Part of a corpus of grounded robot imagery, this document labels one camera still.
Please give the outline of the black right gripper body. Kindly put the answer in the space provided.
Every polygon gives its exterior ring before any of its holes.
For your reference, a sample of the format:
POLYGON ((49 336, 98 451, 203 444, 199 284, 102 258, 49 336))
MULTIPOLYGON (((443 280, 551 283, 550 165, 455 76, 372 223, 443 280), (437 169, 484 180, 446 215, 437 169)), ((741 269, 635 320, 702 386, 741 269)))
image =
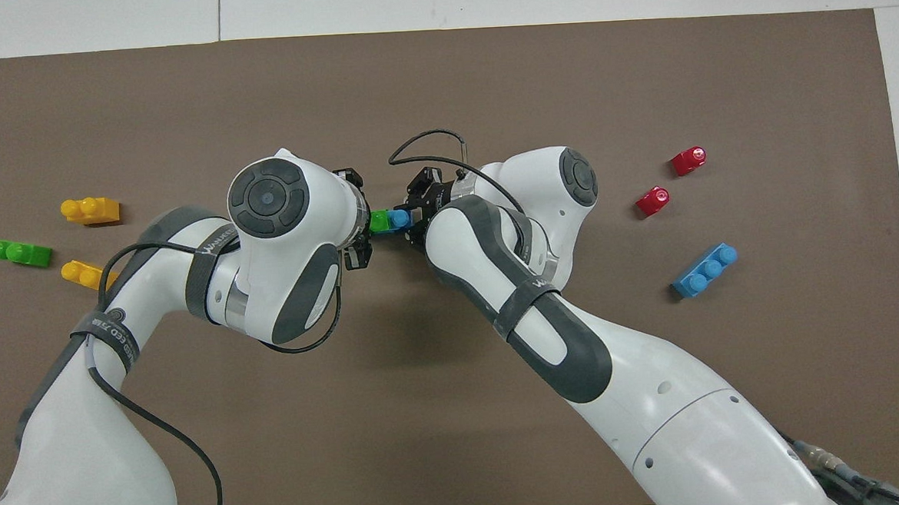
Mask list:
POLYGON ((453 180, 448 182, 418 179, 413 184, 416 224, 428 223, 440 210, 451 202, 453 180))

